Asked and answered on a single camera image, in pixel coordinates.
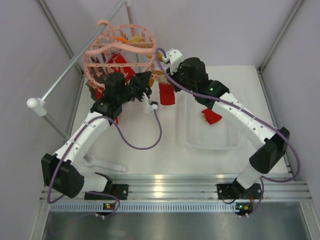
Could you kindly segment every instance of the mounting plate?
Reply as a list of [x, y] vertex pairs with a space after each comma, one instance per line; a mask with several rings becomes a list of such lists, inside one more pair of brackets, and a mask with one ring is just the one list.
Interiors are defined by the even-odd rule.
[[[232, 189], [232, 183], [222, 183], [216, 185], [218, 199], [220, 200], [234, 200], [238, 199], [235, 197], [234, 191]], [[248, 190], [245, 192], [245, 196], [241, 199], [250, 199], [250, 194], [252, 194], [253, 199], [260, 199], [262, 190], [259, 183], [253, 184]]]
[[[112, 190], [110, 195], [117, 197], [119, 200], [127, 200], [129, 192], [129, 185], [128, 184], [113, 184]], [[113, 198], [100, 196], [100, 195], [93, 195], [86, 193], [84, 195], [85, 200], [113, 200]]]

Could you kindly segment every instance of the wall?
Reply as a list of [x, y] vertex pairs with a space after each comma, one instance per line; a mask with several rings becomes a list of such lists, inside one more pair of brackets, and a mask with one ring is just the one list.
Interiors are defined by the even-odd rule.
[[[3, 2], [0, 32], [0, 239], [23, 240], [43, 187], [41, 158], [62, 143], [26, 102], [45, 93], [68, 58], [34, 0]], [[78, 81], [72, 70], [47, 99], [64, 127]]]
[[301, 177], [307, 181], [320, 213], [320, 1], [307, 0], [264, 71], [282, 125], [301, 157]]
[[[79, 50], [117, 0], [46, 0], [66, 39]], [[136, 23], [157, 45], [207, 65], [262, 63], [295, 0], [131, 0]], [[124, 7], [112, 24], [126, 24]]]

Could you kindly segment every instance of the metal frame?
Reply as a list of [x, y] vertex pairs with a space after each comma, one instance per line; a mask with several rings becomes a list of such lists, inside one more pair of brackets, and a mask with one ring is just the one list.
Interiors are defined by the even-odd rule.
[[[41, 98], [45, 100], [48, 95], [54, 90], [54, 88], [59, 84], [59, 82], [63, 79], [63, 77], [67, 74], [67, 72], [77, 64], [77, 61], [82, 56], [82, 54], [86, 51], [86, 49], [92, 44], [92, 42], [97, 38], [98, 35], [104, 29], [104, 25], [101, 25], [96, 29], [90, 39], [87, 41], [85, 46], [73, 56], [70, 46], [68, 45], [66, 39], [64, 38], [58, 24], [53, 18], [48, 6], [45, 3], [45, 0], [36, 0], [41, 9], [43, 10], [45, 16], [48, 18], [55, 34], [61, 41], [66, 53], [71, 57], [67, 66], [62, 70], [60, 76], [56, 79], [55, 83], [52, 87], [43, 95]], [[268, 105], [268, 109], [271, 114], [271, 118], [273, 123], [278, 126], [279, 120], [278, 116], [274, 110], [272, 100], [270, 98], [268, 89], [265, 85], [262, 71], [267, 66], [269, 60], [275, 53], [278, 45], [283, 39], [285, 33], [287, 32], [289, 26], [293, 22], [293, 19], [297, 15], [298, 11], [301, 9], [305, 0], [297, 0], [295, 5], [293, 6], [290, 14], [286, 18], [281, 30], [279, 31], [274, 43], [268, 51], [268, 54], [263, 60], [262, 65], [257, 69], [257, 73], [259, 76], [259, 80], [262, 86], [263, 93], [266, 98], [266, 102]], [[133, 14], [131, 9], [130, 0], [120, 0], [118, 5], [114, 8], [114, 10], [108, 15], [107, 20], [111, 21], [115, 14], [119, 11], [119, 9], [126, 3], [126, 9], [128, 14], [129, 23], [133, 23]], [[62, 130], [64, 134], [70, 136], [72, 131], [73, 123], [76, 116], [77, 107], [79, 104], [82, 87], [84, 84], [85, 78], [82, 76], [79, 82], [79, 86], [77, 89], [76, 97], [74, 99], [72, 112], [69, 117], [69, 123], [67, 127], [67, 131], [64, 130], [57, 125], [55, 128], [57, 131]], [[291, 174], [291, 164], [292, 160], [287, 156], [285, 157], [285, 162], [288, 167], [288, 174], [269, 174], [268, 177], [276, 178], [276, 179], [284, 179], [292, 176]], [[111, 177], [114, 179], [114, 183], [125, 183], [129, 184], [130, 192], [128, 194], [128, 200], [126, 203], [167, 203], [168, 200], [172, 203], [184, 202], [184, 203], [218, 203], [218, 194], [217, 188], [215, 187], [218, 183], [231, 183], [233, 179], [235, 179], [236, 174], [217, 174], [217, 175], [112, 175]], [[47, 204], [47, 191], [48, 188], [44, 187], [41, 197], [40, 197], [40, 206], [38, 210], [38, 215], [35, 221], [35, 224], [32, 229], [32, 235], [30, 239], [41, 239], [43, 234], [46, 219], [48, 217], [48, 212], [50, 210], [50, 205]], [[53, 191], [52, 197], [55, 198], [60, 195], [58, 192]], [[84, 196], [79, 195], [76, 198], [73, 198], [72, 201], [76, 203], [81, 203], [84, 201]], [[70, 199], [61, 199], [63, 202], [70, 202]], [[310, 236], [313, 240], [320, 240], [320, 220], [317, 214], [315, 205], [312, 201], [312, 197], [310, 195], [307, 183], [305, 181], [299, 180], [290, 183], [273, 183], [265, 181], [265, 193], [263, 202], [300, 202], [301, 210], [303, 212], [303, 216], [308, 227]]]

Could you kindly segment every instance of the metal slotted vent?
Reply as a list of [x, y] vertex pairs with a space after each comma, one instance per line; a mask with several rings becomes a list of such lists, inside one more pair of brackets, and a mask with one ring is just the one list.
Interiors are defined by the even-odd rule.
[[[51, 212], [111, 212], [104, 209], [103, 202], [60, 202], [51, 205]], [[135, 203], [122, 202], [119, 213], [208, 213], [208, 212], [237, 212], [236, 204], [220, 202], [155, 202]]]

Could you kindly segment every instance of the white tray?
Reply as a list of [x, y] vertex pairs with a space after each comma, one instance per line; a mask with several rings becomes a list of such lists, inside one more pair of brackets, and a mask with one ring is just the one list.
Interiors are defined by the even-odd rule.
[[205, 106], [197, 103], [191, 94], [184, 99], [185, 144], [189, 147], [211, 150], [237, 149], [241, 145], [239, 131], [227, 120], [210, 125], [201, 117]]

